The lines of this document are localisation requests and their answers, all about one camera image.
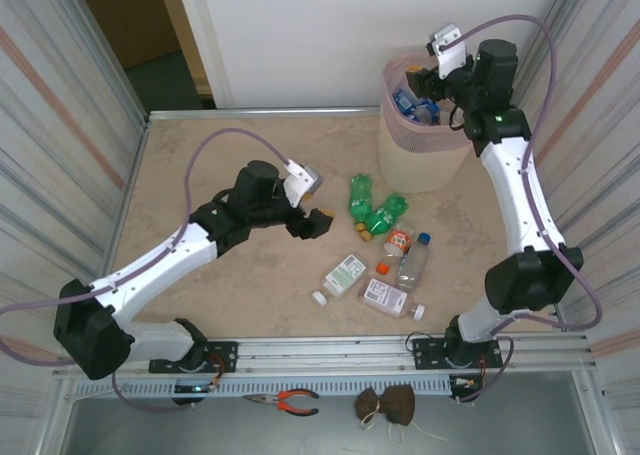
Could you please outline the small blue label bottle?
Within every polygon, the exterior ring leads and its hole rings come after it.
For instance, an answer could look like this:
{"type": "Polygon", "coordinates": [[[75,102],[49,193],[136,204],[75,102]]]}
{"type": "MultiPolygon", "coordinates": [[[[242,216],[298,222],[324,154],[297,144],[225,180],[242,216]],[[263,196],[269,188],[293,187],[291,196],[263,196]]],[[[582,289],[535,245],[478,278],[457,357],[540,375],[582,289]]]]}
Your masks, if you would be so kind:
{"type": "Polygon", "coordinates": [[[413,117],[423,125],[435,126],[440,124],[440,108],[429,100],[424,100],[413,110],[413,117]]]}

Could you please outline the green plastic soda bottle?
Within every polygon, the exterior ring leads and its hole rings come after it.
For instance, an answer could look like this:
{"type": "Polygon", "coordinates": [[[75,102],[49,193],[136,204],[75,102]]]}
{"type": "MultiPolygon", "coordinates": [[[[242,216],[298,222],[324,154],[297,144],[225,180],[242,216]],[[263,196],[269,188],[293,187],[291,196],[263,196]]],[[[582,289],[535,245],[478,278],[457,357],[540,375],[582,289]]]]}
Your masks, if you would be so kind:
{"type": "Polygon", "coordinates": [[[387,233],[407,209],[408,203],[404,196],[397,193],[389,195],[368,216],[365,222],[365,229],[360,233],[361,239],[365,242],[370,242],[375,236],[387,233]]]}
{"type": "Polygon", "coordinates": [[[373,212],[372,179],[369,175],[356,174],[350,182],[349,213],[354,222],[354,229],[362,232],[373,212]]]}

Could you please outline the square green label bottle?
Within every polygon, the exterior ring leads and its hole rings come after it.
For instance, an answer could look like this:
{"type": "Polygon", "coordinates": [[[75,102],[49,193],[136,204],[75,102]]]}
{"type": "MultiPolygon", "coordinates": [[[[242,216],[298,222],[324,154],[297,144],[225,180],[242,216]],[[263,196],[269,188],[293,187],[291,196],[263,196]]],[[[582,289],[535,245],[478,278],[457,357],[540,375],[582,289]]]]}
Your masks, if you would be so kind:
{"type": "Polygon", "coordinates": [[[323,307],[332,299],[345,295],[365,274],[367,264],[362,256],[350,253],[322,279],[321,286],[311,294],[311,299],[323,307]]]}

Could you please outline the small orange label bottle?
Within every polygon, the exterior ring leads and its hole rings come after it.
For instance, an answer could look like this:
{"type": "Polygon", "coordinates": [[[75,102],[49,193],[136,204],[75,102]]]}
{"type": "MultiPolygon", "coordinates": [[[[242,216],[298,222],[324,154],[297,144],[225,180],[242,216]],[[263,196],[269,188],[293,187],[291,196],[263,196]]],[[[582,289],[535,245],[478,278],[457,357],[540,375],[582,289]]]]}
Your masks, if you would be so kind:
{"type": "Polygon", "coordinates": [[[415,232],[411,228],[392,228],[383,244],[383,248],[392,256],[402,257],[410,248],[414,235],[415,232]]]}

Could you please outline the square pink label bottle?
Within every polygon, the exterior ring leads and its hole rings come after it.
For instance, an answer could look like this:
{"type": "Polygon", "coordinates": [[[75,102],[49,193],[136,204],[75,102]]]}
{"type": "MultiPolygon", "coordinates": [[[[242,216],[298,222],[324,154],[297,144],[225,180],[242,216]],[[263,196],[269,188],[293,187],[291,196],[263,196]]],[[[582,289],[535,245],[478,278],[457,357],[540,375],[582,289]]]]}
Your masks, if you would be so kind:
{"type": "Polygon", "coordinates": [[[358,292],[363,304],[393,318],[409,317],[421,321],[425,306],[413,300],[411,295],[381,279],[369,278],[358,292]]]}

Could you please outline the tall clear blue-capped bottle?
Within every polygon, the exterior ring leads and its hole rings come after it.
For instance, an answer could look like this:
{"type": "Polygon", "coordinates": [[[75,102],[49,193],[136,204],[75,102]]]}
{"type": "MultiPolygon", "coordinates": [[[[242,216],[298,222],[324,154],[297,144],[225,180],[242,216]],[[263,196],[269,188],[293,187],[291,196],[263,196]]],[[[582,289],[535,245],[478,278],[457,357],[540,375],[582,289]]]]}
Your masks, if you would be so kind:
{"type": "Polygon", "coordinates": [[[429,257],[431,236],[422,232],[411,245],[400,264],[396,285],[405,292],[414,290],[423,274],[429,257]]]}

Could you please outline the brown cloth pouch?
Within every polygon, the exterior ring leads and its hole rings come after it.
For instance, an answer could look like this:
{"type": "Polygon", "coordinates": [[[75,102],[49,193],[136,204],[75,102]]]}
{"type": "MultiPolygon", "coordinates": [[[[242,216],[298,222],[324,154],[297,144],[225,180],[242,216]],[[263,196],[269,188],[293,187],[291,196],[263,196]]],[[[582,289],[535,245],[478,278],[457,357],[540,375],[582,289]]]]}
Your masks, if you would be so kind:
{"type": "Polygon", "coordinates": [[[369,387],[357,396],[354,408],[359,428],[363,431],[370,430],[376,420],[383,416],[388,423],[389,442],[395,447],[403,444],[406,427],[413,427],[426,437],[448,442],[448,439],[422,429],[414,421],[416,396],[411,385],[389,386],[381,395],[369,387]]]}

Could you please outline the brown wooden door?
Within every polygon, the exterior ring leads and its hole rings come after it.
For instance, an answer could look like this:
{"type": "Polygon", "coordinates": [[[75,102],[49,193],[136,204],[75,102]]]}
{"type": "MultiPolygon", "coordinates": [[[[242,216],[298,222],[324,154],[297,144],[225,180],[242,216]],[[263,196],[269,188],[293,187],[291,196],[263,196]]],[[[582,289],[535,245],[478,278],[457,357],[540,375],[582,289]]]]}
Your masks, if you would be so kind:
{"type": "Polygon", "coordinates": [[[85,0],[123,68],[177,52],[164,0],[85,0]]]}

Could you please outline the grey metal tray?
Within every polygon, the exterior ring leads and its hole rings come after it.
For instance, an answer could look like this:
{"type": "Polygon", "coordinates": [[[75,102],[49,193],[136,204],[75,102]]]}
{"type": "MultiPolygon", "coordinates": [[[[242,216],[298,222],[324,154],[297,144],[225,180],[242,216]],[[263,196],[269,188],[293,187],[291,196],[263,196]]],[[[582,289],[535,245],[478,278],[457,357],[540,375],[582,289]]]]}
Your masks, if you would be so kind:
{"type": "Polygon", "coordinates": [[[588,373],[509,373],[473,404],[421,395],[413,424],[361,427],[355,399],[324,395],[297,418],[239,397],[170,414],[55,387],[36,455],[623,455],[588,373]]]}

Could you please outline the aluminium mounting rail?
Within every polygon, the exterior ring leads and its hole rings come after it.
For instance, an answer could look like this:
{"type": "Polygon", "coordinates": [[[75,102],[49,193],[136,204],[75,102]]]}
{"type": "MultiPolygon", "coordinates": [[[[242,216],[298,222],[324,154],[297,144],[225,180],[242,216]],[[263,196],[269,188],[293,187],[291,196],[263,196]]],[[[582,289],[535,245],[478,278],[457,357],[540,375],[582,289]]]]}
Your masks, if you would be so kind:
{"type": "MultiPolygon", "coordinates": [[[[236,374],[278,376],[416,371],[411,341],[424,335],[239,338],[236,374]]],[[[497,340],[503,366],[524,372],[593,370],[586,336],[566,332],[516,332],[497,340]]],[[[430,370],[464,373],[472,370],[430,370]]]]}

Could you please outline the translucent corrugated enclosure panel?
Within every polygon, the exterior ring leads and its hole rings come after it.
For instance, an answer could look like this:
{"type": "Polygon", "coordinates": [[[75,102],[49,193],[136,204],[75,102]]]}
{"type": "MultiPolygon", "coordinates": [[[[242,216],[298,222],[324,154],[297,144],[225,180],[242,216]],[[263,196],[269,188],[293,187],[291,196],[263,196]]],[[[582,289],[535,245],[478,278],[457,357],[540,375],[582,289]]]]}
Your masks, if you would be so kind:
{"type": "Polygon", "coordinates": [[[58,351],[49,309],[106,267],[145,115],[83,0],[0,0],[0,341],[58,351]]]}
{"type": "Polygon", "coordinates": [[[543,0],[516,100],[543,119],[536,165],[603,307],[587,339],[625,455],[640,455],[640,0],[543,0]]]}

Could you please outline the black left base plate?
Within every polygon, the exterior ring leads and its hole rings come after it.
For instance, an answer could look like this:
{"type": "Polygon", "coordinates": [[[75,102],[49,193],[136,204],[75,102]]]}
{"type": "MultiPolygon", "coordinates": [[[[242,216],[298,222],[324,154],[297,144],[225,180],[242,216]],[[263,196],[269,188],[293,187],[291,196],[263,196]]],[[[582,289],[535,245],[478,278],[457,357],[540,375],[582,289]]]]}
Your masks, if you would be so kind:
{"type": "Polygon", "coordinates": [[[234,373],[238,360],[239,343],[236,341],[208,341],[200,361],[193,367],[177,361],[163,359],[151,360],[148,371],[152,374],[215,374],[234,373]]]}

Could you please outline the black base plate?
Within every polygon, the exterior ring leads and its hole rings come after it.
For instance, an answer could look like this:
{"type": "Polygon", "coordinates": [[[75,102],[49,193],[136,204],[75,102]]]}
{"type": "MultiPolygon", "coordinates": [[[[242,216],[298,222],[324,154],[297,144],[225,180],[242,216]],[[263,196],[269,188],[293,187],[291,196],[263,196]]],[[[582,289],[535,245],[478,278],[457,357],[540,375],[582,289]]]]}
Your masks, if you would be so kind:
{"type": "Polygon", "coordinates": [[[497,341],[455,345],[445,338],[417,338],[411,343],[417,370],[480,369],[481,361],[486,368],[499,369],[503,366],[497,341]]]}
{"type": "Polygon", "coordinates": [[[163,359],[151,360],[148,371],[152,374],[215,374],[234,373],[238,360],[239,343],[236,341],[208,341],[200,361],[193,367],[177,361],[163,359]]]}

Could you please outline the white door frame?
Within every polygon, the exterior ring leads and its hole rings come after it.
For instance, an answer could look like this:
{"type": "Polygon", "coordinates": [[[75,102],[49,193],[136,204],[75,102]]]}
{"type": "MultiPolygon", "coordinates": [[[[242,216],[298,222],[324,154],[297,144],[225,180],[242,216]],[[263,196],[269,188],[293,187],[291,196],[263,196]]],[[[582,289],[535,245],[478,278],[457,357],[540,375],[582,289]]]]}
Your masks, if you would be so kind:
{"type": "Polygon", "coordinates": [[[197,93],[218,109],[236,102],[207,0],[163,0],[197,93]]]}

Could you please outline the orange handled pliers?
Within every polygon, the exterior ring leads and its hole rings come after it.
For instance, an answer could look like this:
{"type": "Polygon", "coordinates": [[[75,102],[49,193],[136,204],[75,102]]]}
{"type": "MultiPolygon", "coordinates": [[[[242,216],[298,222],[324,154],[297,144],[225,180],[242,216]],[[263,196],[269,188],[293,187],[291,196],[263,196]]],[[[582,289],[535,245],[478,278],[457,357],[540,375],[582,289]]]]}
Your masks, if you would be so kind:
{"type": "Polygon", "coordinates": [[[296,416],[296,417],[310,417],[310,416],[317,415],[319,413],[319,410],[317,408],[301,409],[301,408],[295,408],[289,405],[287,403],[287,400],[295,396],[304,396],[312,399],[320,398],[320,396],[317,393],[311,390],[304,389],[304,388],[296,388],[293,390],[279,391],[277,394],[244,395],[243,399],[249,400],[255,403],[259,403],[259,404],[273,405],[279,411],[283,411],[289,415],[296,416]]]}

